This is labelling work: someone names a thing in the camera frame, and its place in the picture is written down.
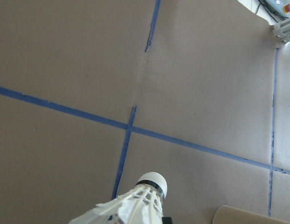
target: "black cable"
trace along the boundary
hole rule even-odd
[[[258,5],[258,8],[257,8],[257,10],[256,10],[256,12],[255,12],[256,15],[257,15],[257,13],[258,13],[258,11],[259,11],[260,5],[262,5],[262,3],[260,3],[260,4]]]
[[[270,10],[267,8],[267,6],[266,6],[263,2],[261,2],[261,0],[258,0],[258,2],[260,3],[260,5],[263,6],[263,8],[264,8],[265,11],[267,12],[267,14],[270,15],[270,17],[271,17],[274,21],[278,22],[278,21],[277,21],[277,20],[272,16],[272,14],[270,13]]]

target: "blue tape line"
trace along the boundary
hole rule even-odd
[[[275,55],[275,71],[274,71],[274,88],[272,102],[272,122],[271,122],[271,152],[270,152],[270,172],[269,172],[269,195],[268,195],[268,217],[271,216],[271,198],[272,198],[272,181],[274,169],[274,143],[275,143],[275,120],[276,120],[276,76],[277,76],[277,60],[279,48],[276,49]]]
[[[73,109],[73,108],[63,106],[60,104],[56,104],[56,103],[53,103],[53,102],[50,102],[50,101],[47,101],[44,99],[40,99],[40,98],[28,96],[28,95],[23,95],[20,92],[16,92],[16,91],[9,90],[6,88],[0,87],[0,95],[6,96],[6,97],[11,97],[14,99],[18,99],[18,100],[21,100],[21,101],[24,101],[27,103],[31,103],[31,104],[35,104],[38,106],[43,106],[43,107],[46,107],[46,108],[49,108],[49,109],[52,109],[55,111],[60,111],[60,112],[71,114],[71,115],[74,115],[77,117],[85,118],[88,120],[93,120],[93,121],[96,121],[96,122],[99,122],[102,124],[118,127],[121,129],[127,129],[127,125],[124,123],[121,123],[121,122],[118,122],[115,120],[111,120],[108,118],[104,118],[104,117],[101,117],[101,116],[98,116],[95,114],[80,111],[77,109]]]
[[[161,1],[162,0],[156,0],[156,2],[155,2],[154,12],[153,12],[153,16],[152,16],[152,22],[151,22],[151,26],[150,26],[150,33],[149,33],[149,37],[147,40],[147,46],[146,46],[145,52],[147,52],[149,50],[149,48],[151,47],[151,44],[152,44],[155,26],[156,26],[156,21],[157,21],[157,17],[158,17],[158,11],[159,11]]]
[[[273,167],[273,171],[276,171],[276,172],[279,172],[279,173],[282,173],[282,174],[290,175],[290,170],[282,169],[282,168],[279,168],[279,167]]]
[[[261,162],[256,162],[256,161],[253,161],[253,160],[249,160],[249,159],[246,159],[246,158],[243,158],[243,157],[240,157],[240,156],[236,156],[236,155],[233,155],[233,154],[225,153],[225,152],[213,149],[213,148],[208,148],[208,147],[205,147],[205,146],[197,145],[197,144],[194,144],[194,143],[191,143],[191,142],[188,142],[188,141],[176,139],[176,138],[164,135],[164,134],[152,132],[152,131],[149,131],[149,130],[146,130],[146,129],[142,129],[142,128],[139,128],[139,127],[133,127],[132,131],[135,132],[135,133],[138,133],[138,134],[143,134],[143,135],[146,135],[146,136],[149,136],[149,137],[152,137],[152,138],[160,139],[160,140],[163,140],[163,141],[168,141],[168,142],[171,142],[171,143],[174,143],[174,144],[177,144],[177,145],[193,148],[193,149],[196,149],[196,150],[199,150],[199,151],[202,151],[202,152],[210,153],[210,154],[213,154],[213,155],[218,155],[218,156],[225,157],[225,158],[228,158],[228,159],[231,159],[231,160],[244,162],[244,163],[247,163],[247,164],[250,164],[250,165],[254,165],[254,166],[257,166],[257,167],[261,167],[261,168],[265,168],[265,169],[270,169],[270,165],[267,165],[267,164],[264,164],[264,163],[261,163]]]
[[[130,118],[129,118],[129,123],[128,123],[127,129],[126,129],[126,134],[125,134],[125,138],[124,138],[120,162],[119,162],[119,166],[118,166],[118,172],[117,172],[117,176],[116,176],[116,180],[115,180],[115,186],[113,188],[112,200],[115,199],[117,194],[118,194],[118,188],[119,188],[119,184],[120,184],[121,177],[123,174],[123,169],[124,169],[125,159],[126,159],[126,155],[127,155],[128,146],[129,146],[130,136],[131,136],[132,128],[134,125],[136,108],[137,108],[137,106],[134,106],[132,108]]]

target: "white feather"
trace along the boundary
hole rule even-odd
[[[97,204],[96,208],[73,219],[69,224],[162,224],[162,208],[156,191],[149,185],[137,185],[129,192],[110,202]]]

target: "gray surface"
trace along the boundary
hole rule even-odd
[[[279,52],[276,91],[274,163],[290,170],[290,43]]]
[[[237,1],[163,1],[135,125],[270,164],[274,55]]]
[[[267,214],[266,169],[133,134],[119,194],[150,171],[167,180],[163,214],[174,223],[210,224],[221,205]]]
[[[290,222],[290,175],[274,173],[271,215]]]
[[[126,122],[153,7],[0,1],[0,86]]]
[[[0,96],[0,223],[67,223],[110,200],[124,134]]]
[[[0,1],[0,86],[125,123],[137,105],[136,126],[269,164],[268,23],[234,0],[163,0],[144,53],[154,3]],[[288,68],[281,57],[275,165],[290,169]],[[66,223],[108,201],[124,134],[0,96],[0,223]],[[267,214],[268,170],[133,134],[120,193],[147,171],[167,179],[174,223],[210,224],[224,204]],[[287,203],[272,214],[290,221]]]

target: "shuttlecock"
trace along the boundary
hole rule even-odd
[[[97,204],[69,224],[162,224],[162,202],[166,195],[164,177],[156,172],[146,173],[129,192],[105,204]]]

